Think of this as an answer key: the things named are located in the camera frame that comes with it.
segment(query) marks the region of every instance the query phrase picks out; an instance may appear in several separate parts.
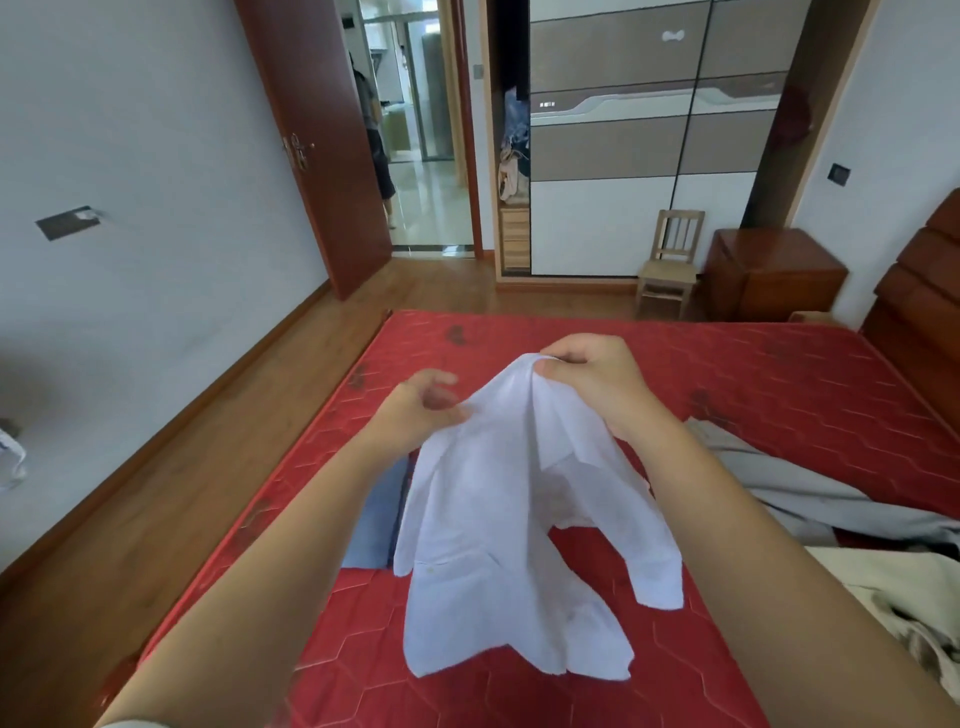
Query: hand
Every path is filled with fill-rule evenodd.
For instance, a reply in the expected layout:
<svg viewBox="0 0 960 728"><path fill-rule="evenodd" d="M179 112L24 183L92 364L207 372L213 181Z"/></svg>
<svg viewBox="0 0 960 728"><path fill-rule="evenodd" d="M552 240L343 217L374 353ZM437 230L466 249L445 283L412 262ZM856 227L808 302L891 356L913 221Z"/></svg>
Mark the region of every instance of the hand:
<svg viewBox="0 0 960 728"><path fill-rule="evenodd" d="M390 457L399 458L419 448L434 432L464 423L469 409L443 385L457 376L424 369L398 384L387 395L363 434Z"/></svg>
<svg viewBox="0 0 960 728"><path fill-rule="evenodd" d="M649 401L657 401L647 389L634 356L618 336L575 333L540 353L563 361L541 359L534 371L573 387L621 440L629 439L630 422L636 421L638 410Z"/></svg>

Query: door handle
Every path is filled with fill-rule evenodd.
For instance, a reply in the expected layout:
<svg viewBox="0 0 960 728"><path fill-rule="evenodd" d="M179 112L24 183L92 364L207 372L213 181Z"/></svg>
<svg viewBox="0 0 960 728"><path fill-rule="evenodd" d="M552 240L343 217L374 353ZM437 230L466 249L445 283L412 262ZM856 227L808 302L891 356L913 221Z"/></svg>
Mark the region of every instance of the door handle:
<svg viewBox="0 0 960 728"><path fill-rule="evenodd" d="M302 172L308 171L310 162L306 158L306 148L300 143L300 138L294 133L290 134L290 144L294 148L294 156L297 158L297 165L300 167L300 170Z"/></svg>
<svg viewBox="0 0 960 728"><path fill-rule="evenodd" d="M297 162L294 158L294 152L290 148L290 141L286 136L281 137L283 139L283 151L287 153L287 161L290 162L290 168L293 170L297 169Z"/></svg>

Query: red mattress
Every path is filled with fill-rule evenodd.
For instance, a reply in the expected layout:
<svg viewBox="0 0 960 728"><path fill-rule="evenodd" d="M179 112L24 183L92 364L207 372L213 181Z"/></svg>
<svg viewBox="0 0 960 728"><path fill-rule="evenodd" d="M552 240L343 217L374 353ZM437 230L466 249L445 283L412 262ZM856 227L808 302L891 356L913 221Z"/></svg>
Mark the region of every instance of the red mattress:
<svg viewBox="0 0 960 728"><path fill-rule="evenodd" d="M710 420L778 457L877 500L960 518L960 445L859 335L789 324L661 324L402 311L369 348L160 625L144 654L263 532L391 388L424 367L467 396L525 352L581 330L624 337L650 387L681 419ZM415 678L402 652L409 581L342 570L275 725L766 725L684 575L686 605L633 599L596 529L555 531L566 562L612 607L636 657L631 680L549 676L511 648Z"/></svg>

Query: wooden floor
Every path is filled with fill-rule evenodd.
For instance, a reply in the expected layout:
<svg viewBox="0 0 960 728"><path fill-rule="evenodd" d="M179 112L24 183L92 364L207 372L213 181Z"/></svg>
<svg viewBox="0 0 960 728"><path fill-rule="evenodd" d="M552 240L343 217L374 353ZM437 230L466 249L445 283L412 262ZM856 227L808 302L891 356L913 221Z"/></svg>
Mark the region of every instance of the wooden floor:
<svg viewBox="0 0 960 728"><path fill-rule="evenodd" d="M104 678L401 308L633 317L627 295L496 292L472 260L395 259L349 301L324 297L0 604L0 725L91 724Z"/></svg>

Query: wall socket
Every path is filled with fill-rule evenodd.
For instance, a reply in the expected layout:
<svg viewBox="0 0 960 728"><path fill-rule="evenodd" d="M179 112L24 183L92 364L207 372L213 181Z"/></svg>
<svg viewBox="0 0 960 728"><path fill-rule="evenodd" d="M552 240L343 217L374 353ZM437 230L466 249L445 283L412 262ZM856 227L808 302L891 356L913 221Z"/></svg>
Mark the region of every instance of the wall socket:
<svg viewBox="0 0 960 728"><path fill-rule="evenodd" d="M100 213L90 205L77 207L61 212L59 215L52 215L36 221L36 226L47 236L47 240L51 241L60 240L62 237L85 231L87 228L93 228L97 225L100 225Z"/></svg>

